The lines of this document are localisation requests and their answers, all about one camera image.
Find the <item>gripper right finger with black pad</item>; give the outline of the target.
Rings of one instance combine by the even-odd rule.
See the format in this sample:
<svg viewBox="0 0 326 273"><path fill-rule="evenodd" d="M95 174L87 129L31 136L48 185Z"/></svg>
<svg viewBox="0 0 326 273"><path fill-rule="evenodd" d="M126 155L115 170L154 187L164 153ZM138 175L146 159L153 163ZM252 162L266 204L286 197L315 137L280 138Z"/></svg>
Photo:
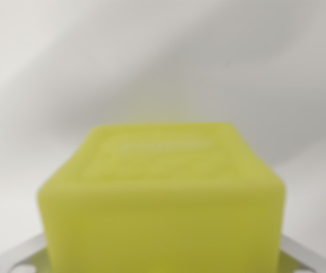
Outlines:
<svg viewBox="0 0 326 273"><path fill-rule="evenodd" d="M326 273L326 258L282 235L278 272Z"/></svg>

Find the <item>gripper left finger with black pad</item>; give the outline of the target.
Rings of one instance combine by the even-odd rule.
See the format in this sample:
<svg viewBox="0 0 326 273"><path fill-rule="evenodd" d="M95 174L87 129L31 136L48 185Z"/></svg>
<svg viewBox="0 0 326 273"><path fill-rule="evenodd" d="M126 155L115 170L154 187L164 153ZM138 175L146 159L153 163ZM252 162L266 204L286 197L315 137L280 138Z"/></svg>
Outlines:
<svg viewBox="0 0 326 273"><path fill-rule="evenodd" d="M44 233L0 254L0 272L53 272Z"/></svg>

